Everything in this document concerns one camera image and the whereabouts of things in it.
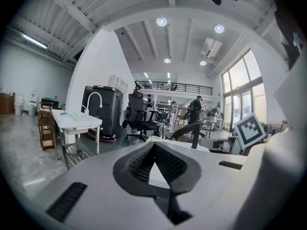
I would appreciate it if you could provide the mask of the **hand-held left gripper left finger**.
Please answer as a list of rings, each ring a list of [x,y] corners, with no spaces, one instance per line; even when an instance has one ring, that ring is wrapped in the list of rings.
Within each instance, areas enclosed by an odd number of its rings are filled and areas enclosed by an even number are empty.
[[[173,223],[153,198],[124,191],[113,177],[113,166],[122,156],[145,146],[144,143],[92,156],[58,176],[35,197],[43,210],[74,182],[87,185],[64,224],[78,230],[167,230]]]

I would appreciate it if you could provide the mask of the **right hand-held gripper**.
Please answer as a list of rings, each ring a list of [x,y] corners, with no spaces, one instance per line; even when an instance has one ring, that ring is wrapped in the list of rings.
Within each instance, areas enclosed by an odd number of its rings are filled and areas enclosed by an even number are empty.
[[[266,133],[255,113],[251,113],[234,124],[234,131],[240,145],[239,154],[242,155],[246,148],[255,145],[266,137]],[[230,142],[228,139],[202,138],[198,141],[202,147],[208,148],[211,153],[230,153]]]

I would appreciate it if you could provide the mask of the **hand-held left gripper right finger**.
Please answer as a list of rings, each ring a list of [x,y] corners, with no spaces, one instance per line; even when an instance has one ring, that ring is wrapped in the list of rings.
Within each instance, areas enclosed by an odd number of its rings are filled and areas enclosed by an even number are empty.
[[[245,159],[181,147],[166,142],[154,144],[155,180],[166,196],[155,201],[156,222],[184,222],[210,210],[238,177]]]

